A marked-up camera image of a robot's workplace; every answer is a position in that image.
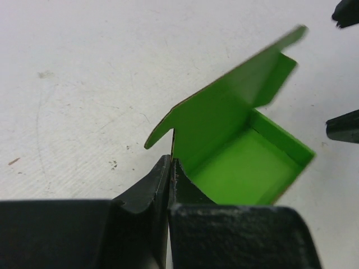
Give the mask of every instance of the white surface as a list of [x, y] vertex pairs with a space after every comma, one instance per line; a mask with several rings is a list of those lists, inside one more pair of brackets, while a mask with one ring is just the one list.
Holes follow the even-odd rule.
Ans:
[[325, 135], [359, 109], [359, 27], [335, 28], [337, 2], [2, 0], [0, 198], [120, 194], [169, 153], [169, 136], [143, 144], [174, 104], [305, 24], [299, 69], [261, 110], [317, 152], [279, 204], [324, 268], [357, 268], [359, 145]]

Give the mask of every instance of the folded flap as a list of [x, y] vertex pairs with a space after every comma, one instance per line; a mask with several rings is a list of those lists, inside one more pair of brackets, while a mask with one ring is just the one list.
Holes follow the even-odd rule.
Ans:
[[300, 40], [305, 26], [290, 33], [234, 68], [212, 84], [174, 106], [145, 143], [149, 149], [170, 129], [175, 129], [173, 157], [190, 171], [218, 146], [238, 132], [252, 108], [275, 96], [296, 62], [281, 53]]

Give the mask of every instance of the green paper box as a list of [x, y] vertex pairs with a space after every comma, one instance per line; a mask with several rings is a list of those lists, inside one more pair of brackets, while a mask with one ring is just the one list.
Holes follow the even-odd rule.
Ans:
[[281, 51], [306, 30], [296, 27], [177, 104], [152, 131], [145, 148], [173, 129], [172, 157], [215, 203], [274, 203], [315, 153], [255, 108], [269, 104], [296, 67]]

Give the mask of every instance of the black object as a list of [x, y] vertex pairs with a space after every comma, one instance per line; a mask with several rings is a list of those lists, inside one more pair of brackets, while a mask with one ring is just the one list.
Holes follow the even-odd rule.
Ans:
[[342, 0], [335, 8], [332, 19], [339, 28], [359, 23], [359, 0]]
[[359, 110], [328, 120], [326, 135], [332, 140], [359, 143]]
[[319, 269], [307, 226], [292, 209], [181, 205], [171, 208], [174, 269]]
[[218, 206], [169, 155], [113, 200], [0, 202], [0, 268], [164, 269], [168, 223], [174, 269], [320, 269], [294, 210]]
[[165, 268], [171, 159], [113, 200], [0, 202], [0, 268]]

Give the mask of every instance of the scuff mark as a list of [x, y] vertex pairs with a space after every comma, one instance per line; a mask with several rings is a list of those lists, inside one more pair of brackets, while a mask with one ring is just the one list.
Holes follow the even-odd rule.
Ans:
[[16, 158], [14, 159], [14, 161], [11, 161], [10, 163], [8, 163], [7, 165], [13, 165], [14, 163], [16, 163], [17, 161], [19, 161], [20, 158]]
[[150, 123], [150, 121], [148, 120], [147, 116], [144, 113], [140, 113], [141, 115], [145, 116], [146, 120], [148, 121], [148, 123]]
[[46, 70], [45, 72], [38, 72], [38, 77], [41, 79], [53, 77], [55, 74], [53, 72], [50, 72]]

